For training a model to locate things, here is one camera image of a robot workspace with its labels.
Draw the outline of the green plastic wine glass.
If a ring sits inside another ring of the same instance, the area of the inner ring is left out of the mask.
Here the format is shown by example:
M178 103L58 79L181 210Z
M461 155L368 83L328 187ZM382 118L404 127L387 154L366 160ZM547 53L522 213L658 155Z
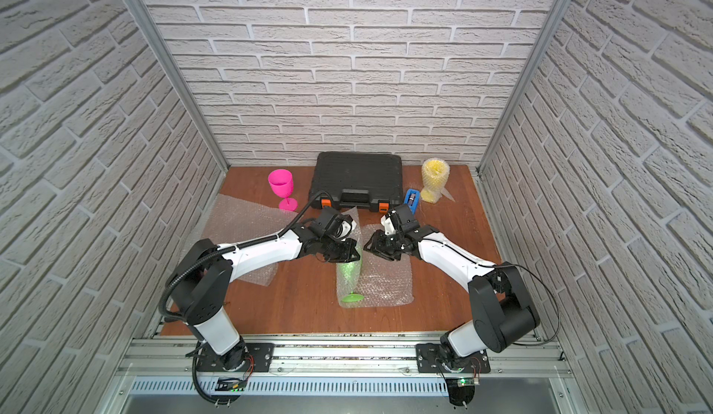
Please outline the green plastic wine glass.
M360 260L336 265L337 297L340 303L358 303L364 299L361 293L356 293L361 276Z

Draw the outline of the bubble wrap stack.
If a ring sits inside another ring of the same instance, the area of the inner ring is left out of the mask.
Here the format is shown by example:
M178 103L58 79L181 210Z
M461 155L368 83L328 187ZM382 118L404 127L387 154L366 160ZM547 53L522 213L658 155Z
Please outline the bubble wrap stack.
M218 194L207 215L202 215L189 233L185 254L200 239L213 243L250 241L282 230L296 213Z

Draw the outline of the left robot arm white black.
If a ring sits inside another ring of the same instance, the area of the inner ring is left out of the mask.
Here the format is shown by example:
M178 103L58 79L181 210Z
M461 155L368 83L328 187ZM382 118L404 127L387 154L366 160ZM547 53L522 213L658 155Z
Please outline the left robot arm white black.
M329 263L360 260L357 227L351 215L332 207L316 218L299 215L281 231L262 238L215 244L197 241L165 284L158 312L166 321L189 327L201 346L218 357L226 371L247 360L245 341L224 308L230 283L268 265L315 255Z

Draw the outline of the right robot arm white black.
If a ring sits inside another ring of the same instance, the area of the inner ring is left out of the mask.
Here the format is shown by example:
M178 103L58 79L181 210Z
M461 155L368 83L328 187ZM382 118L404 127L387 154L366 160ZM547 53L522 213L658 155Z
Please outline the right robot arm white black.
M540 326L540 315L517 265L495 264L458 246L433 226L422 225L405 204L381 219L364 250L397 261L404 254L437 267L469 295L472 319L441 337L442 359L500 353Z

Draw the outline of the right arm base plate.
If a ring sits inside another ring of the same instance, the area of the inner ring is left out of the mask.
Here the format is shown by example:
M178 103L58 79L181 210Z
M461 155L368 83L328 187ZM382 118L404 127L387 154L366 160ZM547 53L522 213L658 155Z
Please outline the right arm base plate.
M491 371L485 350L458 356L449 346L441 343L417 343L415 351L419 373L480 376Z

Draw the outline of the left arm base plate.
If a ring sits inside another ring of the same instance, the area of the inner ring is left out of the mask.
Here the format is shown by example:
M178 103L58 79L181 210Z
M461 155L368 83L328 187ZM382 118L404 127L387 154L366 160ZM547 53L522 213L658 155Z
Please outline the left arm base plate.
M274 343L245 343L242 341L224 355L217 354L210 345L202 347L195 356L200 372L254 372L269 371Z

